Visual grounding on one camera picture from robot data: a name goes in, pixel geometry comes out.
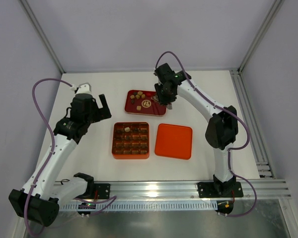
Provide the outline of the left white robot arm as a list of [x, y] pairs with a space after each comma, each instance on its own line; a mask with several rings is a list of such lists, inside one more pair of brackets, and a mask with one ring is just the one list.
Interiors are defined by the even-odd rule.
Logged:
[[74, 96], [67, 114], [52, 132], [52, 142], [39, 167], [20, 190], [12, 190], [8, 197], [16, 214], [26, 223], [36, 222], [44, 227], [56, 219], [60, 207], [75, 198], [89, 198], [93, 194], [94, 178], [76, 173], [60, 188], [54, 183], [66, 160], [87, 134], [91, 124], [111, 118], [105, 95], [100, 94], [99, 108], [91, 94]]

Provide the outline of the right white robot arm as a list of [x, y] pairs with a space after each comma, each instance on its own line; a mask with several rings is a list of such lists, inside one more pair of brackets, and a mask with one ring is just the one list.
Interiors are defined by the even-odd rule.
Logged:
[[177, 96], [189, 102], [207, 121], [205, 138], [214, 150], [215, 172], [211, 190], [218, 196], [230, 195], [236, 183], [236, 177], [231, 173], [228, 162], [228, 149], [234, 144], [238, 134], [236, 109], [230, 107], [217, 107], [208, 95], [183, 71], [174, 72], [168, 69], [154, 75], [158, 83], [154, 85], [156, 98], [161, 105], [169, 106]]

